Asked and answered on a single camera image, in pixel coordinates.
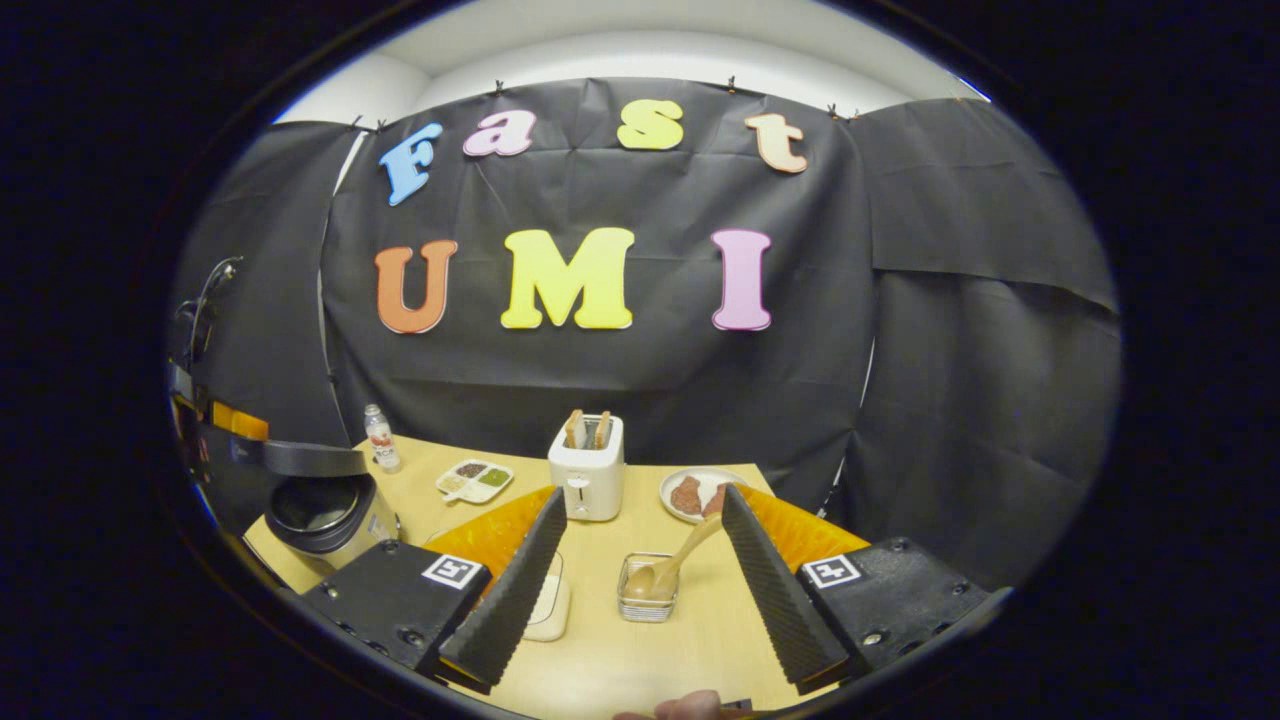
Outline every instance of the toaster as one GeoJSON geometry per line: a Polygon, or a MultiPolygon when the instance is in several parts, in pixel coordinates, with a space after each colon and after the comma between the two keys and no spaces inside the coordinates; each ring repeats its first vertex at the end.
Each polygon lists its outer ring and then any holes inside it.
{"type": "MultiPolygon", "coordinates": [[[[595,437],[600,415],[582,415],[588,437],[595,437]]],[[[547,452],[552,482],[564,488],[564,512],[571,520],[612,520],[622,509],[622,419],[605,420],[604,447],[573,448],[566,445],[568,428],[561,428],[547,452]]]]}

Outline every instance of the ceiling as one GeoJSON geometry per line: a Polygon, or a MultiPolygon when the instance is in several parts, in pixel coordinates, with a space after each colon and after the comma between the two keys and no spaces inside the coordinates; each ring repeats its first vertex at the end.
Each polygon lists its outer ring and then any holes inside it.
{"type": "Polygon", "coordinates": [[[876,79],[914,99],[978,95],[919,51],[810,0],[476,0],[379,53],[438,77],[516,47],[620,31],[689,31],[764,42],[876,79]]]}

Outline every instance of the wooden table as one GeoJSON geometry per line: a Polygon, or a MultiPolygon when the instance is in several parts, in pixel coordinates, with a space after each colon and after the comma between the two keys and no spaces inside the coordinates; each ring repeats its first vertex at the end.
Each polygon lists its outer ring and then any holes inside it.
{"type": "MultiPolygon", "coordinates": [[[[397,437],[396,445],[403,465],[392,475],[372,462],[367,441],[357,450],[365,454],[370,474],[399,515],[401,539],[413,544],[552,483],[547,459],[406,437],[397,437]],[[515,479],[486,505],[460,500],[445,506],[435,478],[468,457],[506,465],[515,471],[515,479]]],[[[772,492],[755,465],[723,468],[751,487],[772,492]]],[[[564,634],[549,643],[521,641],[502,682],[488,697],[456,685],[453,689],[515,712],[554,720],[608,720],[623,710],[649,714],[658,702],[705,688],[718,691],[726,702],[750,698],[756,710],[800,702],[782,675],[723,532],[704,542],[682,565],[680,597],[666,623],[630,623],[618,615],[622,559],[640,551],[675,552],[692,529],[667,512],[658,498],[658,484],[678,469],[627,465],[617,518],[607,523],[570,520],[559,543],[563,578],[572,592],[564,634]]],[[[307,561],[282,544],[261,518],[244,539],[298,593],[315,587],[328,571],[328,566],[307,561]]]]}

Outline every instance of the blue letter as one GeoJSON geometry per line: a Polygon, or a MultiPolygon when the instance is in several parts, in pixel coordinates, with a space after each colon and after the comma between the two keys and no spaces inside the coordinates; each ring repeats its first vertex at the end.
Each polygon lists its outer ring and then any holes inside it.
{"type": "Polygon", "coordinates": [[[378,161],[387,168],[387,176],[392,179],[392,196],[387,201],[393,206],[426,184],[426,173],[417,172],[417,168],[425,169],[431,164],[431,141],[440,137],[443,129],[440,123],[431,123],[388,150],[378,161]]]}

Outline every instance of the plastic bottle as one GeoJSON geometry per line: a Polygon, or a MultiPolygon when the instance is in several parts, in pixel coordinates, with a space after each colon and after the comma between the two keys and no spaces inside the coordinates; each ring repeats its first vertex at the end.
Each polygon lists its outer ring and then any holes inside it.
{"type": "Polygon", "coordinates": [[[365,406],[365,433],[369,436],[369,445],[374,446],[374,460],[388,473],[398,473],[401,469],[399,452],[396,452],[396,439],[392,437],[392,425],[387,416],[376,405],[365,406]]]}

